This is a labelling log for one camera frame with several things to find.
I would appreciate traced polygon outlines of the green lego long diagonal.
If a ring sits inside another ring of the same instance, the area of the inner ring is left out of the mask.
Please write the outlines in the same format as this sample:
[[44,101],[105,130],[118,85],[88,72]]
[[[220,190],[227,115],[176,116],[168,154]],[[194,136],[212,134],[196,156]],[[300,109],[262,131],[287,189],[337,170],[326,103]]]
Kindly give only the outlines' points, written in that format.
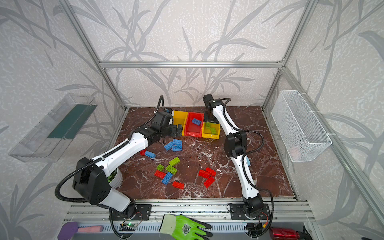
[[178,163],[180,163],[180,159],[179,159],[179,157],[176,157],[176,158],[174,158],[174,159],[172,159],[171,161],[169,161],[169,165],[170,166],[172,166],[172,167],[174,167],[175,165],[177,165]]

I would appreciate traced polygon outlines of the small green lego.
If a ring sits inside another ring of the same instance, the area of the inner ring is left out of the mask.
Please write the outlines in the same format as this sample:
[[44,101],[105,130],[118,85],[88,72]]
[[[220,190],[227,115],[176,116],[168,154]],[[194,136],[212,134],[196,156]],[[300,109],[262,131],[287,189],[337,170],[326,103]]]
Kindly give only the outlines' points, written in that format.
[[163,165],[161,165],[161,164],[159,164],[157,166],[157,170],[160,171],[160,172],[162,172],[164,169],[165,169],[165,167]]

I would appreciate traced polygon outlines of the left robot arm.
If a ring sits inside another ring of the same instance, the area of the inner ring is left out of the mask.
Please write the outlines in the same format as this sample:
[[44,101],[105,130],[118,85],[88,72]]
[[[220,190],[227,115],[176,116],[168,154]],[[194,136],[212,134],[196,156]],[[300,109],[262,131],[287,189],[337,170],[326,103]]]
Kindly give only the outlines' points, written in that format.
[[[181,126],[174,125],[174,112],[166,108],[157,112],[149,126],[136,128],[129,138],[102,155],[82,158],[76,170],[64,177],[55,189],[55,196],[64,202],[88,202],[109,208],[130,218],[136,212],[136,203],[127,195],[111,187],[108,177],[126,160],[165,137],[179,137]],[[68,198],[60,193],[61,187],[73,179],[73,188],[81,198]]]

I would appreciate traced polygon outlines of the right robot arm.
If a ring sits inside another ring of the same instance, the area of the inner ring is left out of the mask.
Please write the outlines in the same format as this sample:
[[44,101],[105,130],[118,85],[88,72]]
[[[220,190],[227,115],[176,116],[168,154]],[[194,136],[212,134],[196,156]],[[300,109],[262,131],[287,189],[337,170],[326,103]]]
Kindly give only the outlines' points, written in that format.
[[[260,150],[264,146],[264,137],[257,131],[242,130],[230,117],[226,106],[231,99],[214,99],[211,94],[203,97],[209,120],[219,122],[225,132],[226,138],[224,150],[231,158],[236,168],[242,188],[244,201],[244,213],[249,219],[255,219],[264,208],[264,201],[260,195],[262,189],[256,187],[250,168],[248,166],[248,155]],[[247,133],[255,133],[261,137],[261,144],[255,150],[247,152]]]

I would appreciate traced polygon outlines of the left yellow bin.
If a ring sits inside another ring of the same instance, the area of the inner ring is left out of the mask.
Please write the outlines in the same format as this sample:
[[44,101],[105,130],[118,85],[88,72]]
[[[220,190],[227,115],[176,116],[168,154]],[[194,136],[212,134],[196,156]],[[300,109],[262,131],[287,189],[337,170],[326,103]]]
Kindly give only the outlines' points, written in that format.
[[174,125],[182,125],[182,136],[185,135],[186,122],[188,117],[188,112],[184,111],[173,111]]

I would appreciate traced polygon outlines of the red middle bin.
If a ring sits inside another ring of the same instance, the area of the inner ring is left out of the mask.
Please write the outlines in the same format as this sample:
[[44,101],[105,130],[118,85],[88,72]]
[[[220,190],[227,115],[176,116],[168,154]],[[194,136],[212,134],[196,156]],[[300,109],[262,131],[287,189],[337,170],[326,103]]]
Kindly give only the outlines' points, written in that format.
[[[198,120],[200,124],[197,125],[193,123],[193,120]],[[203,113],[188,112],[188,116],[186,118],[186,123],[185,123],[184,136],[201,138],[202,131],[203,131],[203,121],[204,121]]]

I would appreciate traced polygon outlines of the blue lego diagonal brick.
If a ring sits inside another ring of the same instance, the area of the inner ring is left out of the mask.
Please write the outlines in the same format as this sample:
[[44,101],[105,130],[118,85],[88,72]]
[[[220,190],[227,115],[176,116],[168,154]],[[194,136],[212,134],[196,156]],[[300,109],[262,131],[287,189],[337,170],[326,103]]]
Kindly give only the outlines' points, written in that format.
[[164,148],[166,149],[166,151],[169,151],[173,147],[173,145],[174,145],[173,142],[169,142],[164,146]]

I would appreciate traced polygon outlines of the blue lego top brick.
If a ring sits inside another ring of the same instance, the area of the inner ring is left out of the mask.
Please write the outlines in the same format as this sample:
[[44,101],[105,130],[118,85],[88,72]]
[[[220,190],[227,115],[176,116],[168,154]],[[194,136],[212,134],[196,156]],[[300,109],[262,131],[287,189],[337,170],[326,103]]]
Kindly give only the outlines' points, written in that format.
[[183,144],[183,141],[177,140],[177,139],[173,139],[172,143],[173,143],[173,145],[180,145],[181,146]]

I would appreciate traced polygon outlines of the blue lego upturned brick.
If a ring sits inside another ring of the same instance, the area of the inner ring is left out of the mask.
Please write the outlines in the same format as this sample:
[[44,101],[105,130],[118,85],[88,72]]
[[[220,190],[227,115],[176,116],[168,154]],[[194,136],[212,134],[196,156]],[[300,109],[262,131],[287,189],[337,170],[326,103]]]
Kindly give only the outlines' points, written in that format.
[[183,150],[183,146],[182,145],[173,145],[172,146],[172,151],[173,152],[180,152]]

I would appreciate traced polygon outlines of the red lego left brick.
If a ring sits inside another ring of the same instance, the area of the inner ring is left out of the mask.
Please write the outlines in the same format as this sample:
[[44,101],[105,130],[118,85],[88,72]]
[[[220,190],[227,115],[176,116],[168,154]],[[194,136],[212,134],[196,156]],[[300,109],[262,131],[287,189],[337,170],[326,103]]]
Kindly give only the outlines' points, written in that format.
[[161,171],[159,171],[159,170],[156,170],[156,172],[155,172],[155,176],[158,177],[158,178],[160,178],[160,179],[164,179],[164,177],[166,176],[166,173],[161,172]]

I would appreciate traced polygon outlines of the red lego cluster top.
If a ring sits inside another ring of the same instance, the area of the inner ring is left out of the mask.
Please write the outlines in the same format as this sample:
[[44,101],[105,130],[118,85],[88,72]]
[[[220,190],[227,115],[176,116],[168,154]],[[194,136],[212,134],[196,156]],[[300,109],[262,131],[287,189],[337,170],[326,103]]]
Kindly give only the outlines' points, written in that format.
[[216,174],[217,174],[216,171],[212,170],[212,169],[209,168],[209,167],[206,168],[206,171],[207,171],[208,173],[210,173],[210,175],[211,175],[212,177],[215,177]]

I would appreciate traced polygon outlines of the white pot with plant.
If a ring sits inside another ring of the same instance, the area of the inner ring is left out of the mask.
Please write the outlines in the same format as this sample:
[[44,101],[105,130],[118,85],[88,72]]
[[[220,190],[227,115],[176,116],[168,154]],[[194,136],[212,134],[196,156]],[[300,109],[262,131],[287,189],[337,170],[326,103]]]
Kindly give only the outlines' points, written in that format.
[[107,177],[108,183],[113,189],[117,189],[122,185],[123,175],[119,168],[116,168],[111,175]]

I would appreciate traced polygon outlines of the red metallic tool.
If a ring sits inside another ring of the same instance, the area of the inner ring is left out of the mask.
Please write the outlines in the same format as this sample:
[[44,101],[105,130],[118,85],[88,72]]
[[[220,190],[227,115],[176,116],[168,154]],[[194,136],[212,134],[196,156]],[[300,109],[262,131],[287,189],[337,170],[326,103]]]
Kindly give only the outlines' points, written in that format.
[[313,238],[303,227],[303,231],[296,231],[285,228],[269,228],[269,234],[272,240],[312,240]]

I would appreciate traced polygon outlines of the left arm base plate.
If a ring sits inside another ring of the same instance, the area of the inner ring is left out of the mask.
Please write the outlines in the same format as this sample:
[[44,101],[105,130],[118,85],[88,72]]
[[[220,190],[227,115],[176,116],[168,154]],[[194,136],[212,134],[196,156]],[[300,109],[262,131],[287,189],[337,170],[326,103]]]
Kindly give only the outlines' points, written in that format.
[[112,211],[110,212],[109,220],[148,221],[150,218],[151,209],[152,205],[150,204],[136,204],[135,206],[130,206],[128,210],[123,212],[119,212],[115,209],[112,209]]

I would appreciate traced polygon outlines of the clear acrylic wall shelf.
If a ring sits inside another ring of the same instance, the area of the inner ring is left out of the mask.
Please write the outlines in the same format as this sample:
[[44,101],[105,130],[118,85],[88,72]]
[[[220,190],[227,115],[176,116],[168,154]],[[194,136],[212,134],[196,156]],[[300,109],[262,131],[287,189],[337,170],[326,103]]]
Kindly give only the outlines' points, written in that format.
[[94,97],[67,94],[9,155],[24,163],[57,162],[96,107]]

